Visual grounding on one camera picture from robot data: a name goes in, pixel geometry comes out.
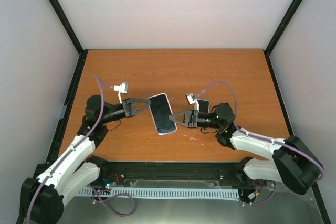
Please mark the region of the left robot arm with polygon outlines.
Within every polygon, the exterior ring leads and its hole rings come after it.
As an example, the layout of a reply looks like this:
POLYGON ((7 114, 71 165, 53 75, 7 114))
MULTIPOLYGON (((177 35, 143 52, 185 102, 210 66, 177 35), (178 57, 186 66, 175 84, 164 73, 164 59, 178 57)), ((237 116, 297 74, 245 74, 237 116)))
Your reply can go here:
POLYGON ((93 181, 106 182, 107 161, 91 155, 108 132, 106 124, 134 117, 150 104, 150 100, 130 98, 113 105, 99 95, 91 96, 82 125, 69 147, 44 172, 23 182, 19 215, 27 223, 57 223, 65 207, 83 188, 93 181))

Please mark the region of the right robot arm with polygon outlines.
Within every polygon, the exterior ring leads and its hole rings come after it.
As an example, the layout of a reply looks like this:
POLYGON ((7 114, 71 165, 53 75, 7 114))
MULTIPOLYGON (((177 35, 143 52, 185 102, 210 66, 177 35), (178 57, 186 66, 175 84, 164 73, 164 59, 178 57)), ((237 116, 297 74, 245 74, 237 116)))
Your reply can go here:
POLYGON ((323 177, 323 166, 302 140, 296 136, 272 138, 248 132, 235 123, 235 115, 228 103, 221 103, 212 112, 185 110, 169 116, 183 127, 216 129, 216 139, 223 147, 247 151, 262 157, 243 163, 240 176, 251 180, 280 182, 292 192, 304 195, 323 177))

